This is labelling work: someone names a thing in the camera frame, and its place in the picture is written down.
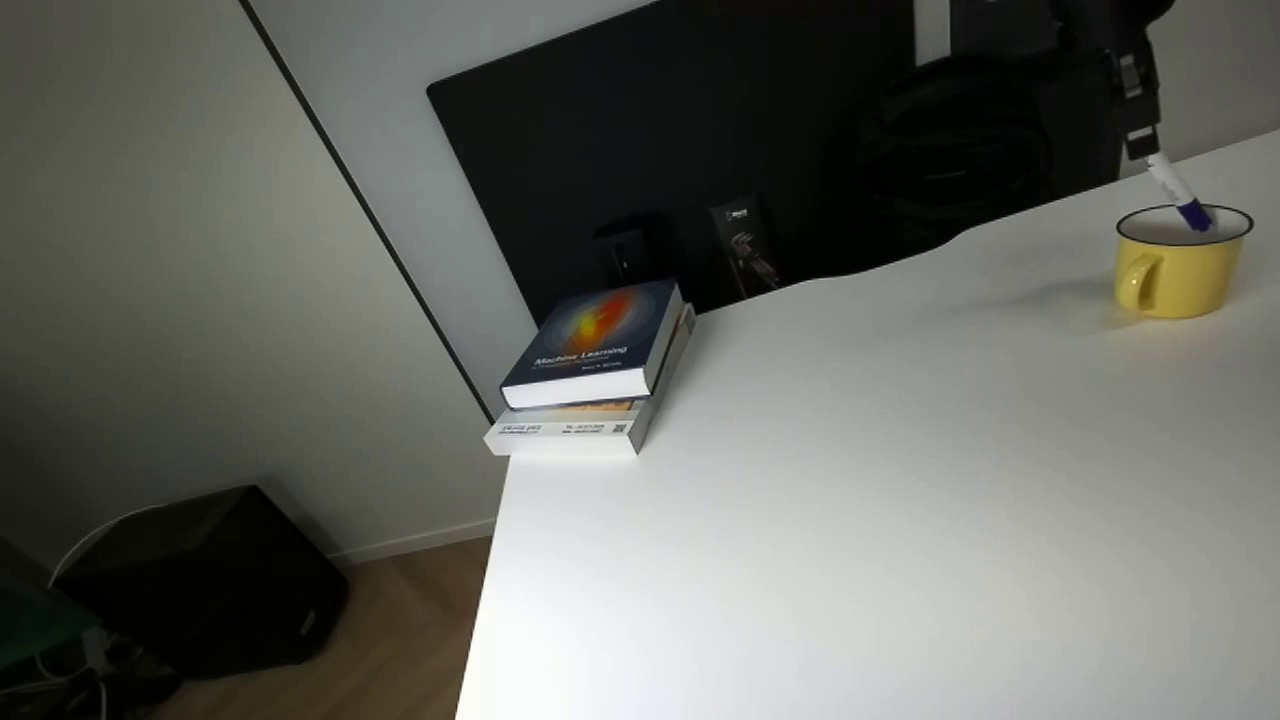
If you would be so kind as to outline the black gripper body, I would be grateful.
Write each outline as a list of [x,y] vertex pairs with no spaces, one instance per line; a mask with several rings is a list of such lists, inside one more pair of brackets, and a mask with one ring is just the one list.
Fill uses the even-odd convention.
[[1176,0],[1052,0],[1063,43],[1091,55],[1111,91],[1114,134],[1129,161],[1160,152],[1160,69],[1149,28]]

